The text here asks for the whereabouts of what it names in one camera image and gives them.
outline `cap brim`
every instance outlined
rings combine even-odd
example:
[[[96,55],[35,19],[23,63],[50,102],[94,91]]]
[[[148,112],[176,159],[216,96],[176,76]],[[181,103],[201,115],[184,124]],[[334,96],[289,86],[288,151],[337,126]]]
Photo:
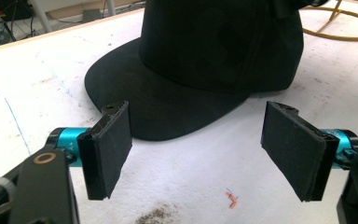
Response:
[[[88,71],[85,86],[98,107],[130,102],[131,134],[148,141],[183,136],[214,122],[250,94],[184,86],[146,67],[138,56],[140,38],[104,55]]]

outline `hat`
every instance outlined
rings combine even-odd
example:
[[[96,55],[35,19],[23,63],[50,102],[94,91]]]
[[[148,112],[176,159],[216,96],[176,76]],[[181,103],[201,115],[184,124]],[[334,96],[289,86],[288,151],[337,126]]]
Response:
[[[298,12],[275,19],[268,0],[147,0],[141,37],[98,60],[85,86],[98,108],[130,102],[133,137],[169,140],[253,91],[287,89],[302,49]]]

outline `white table surface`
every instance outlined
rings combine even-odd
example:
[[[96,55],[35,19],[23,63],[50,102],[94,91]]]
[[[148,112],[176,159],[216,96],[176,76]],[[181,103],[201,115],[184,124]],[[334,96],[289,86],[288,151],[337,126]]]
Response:
[[[41,148],[55,128],[99,120],[84,76],[105,53],[140,36],[142,19],[140,10],[0,47],[0,175]],[[184,137],[134,139],[110,200],[89,201],[81,168],[71,168],[81,222],[136,223],[160,209],[160,223],[337,223],[348,172],[331,172],[321,202],[301,203],[260,146],[266,101],[298,108],[318,128],[358,134],[358,42],[305,35],[288,90],[253,94]],[[238,197],[234,209],[228,190]]]

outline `red mark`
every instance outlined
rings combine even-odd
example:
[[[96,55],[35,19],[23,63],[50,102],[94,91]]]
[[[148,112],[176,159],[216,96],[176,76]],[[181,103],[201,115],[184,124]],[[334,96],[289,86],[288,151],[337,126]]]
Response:
[[[232,195],[232,193],[230,192],[226,192],[226,195],[228,196],[229,199],[231,199],[232,204],[229,206],[230,209],[234,209],[235,206],[237,205],[237,199],[234,195]]]

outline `blue mark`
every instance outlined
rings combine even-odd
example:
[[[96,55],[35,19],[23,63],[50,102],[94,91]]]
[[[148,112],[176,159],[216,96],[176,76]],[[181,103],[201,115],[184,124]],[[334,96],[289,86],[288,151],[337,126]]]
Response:
[[[226,188],[226,190],[230,193],[230,194],[232,194],[232,191],[229,189],[229,188]]]
[[[20,132],[22,141],[24,142],[25,146],[27,147],[28,154],[31,155],[31,150],[30,150],[30,148],[28,147],[27,142],[25,141],[24,135],[22,134],[22,131],[21,131],[21,128],[20,128],[19,123],[17,122],[16,116],[14,115],[13,110],[11,109],[11,106],[10,106],[10,104],[9,104],[8,101],[7,101],[7,98],[6,98],[6,97],[4,97],[4,98],[5,98],[5,102],[7,103],[7,107],[8,107],[8,109],[10,110],[11,115],[13,116],[14,121],[16,121],[17,129],[18,129],[19,132]]]

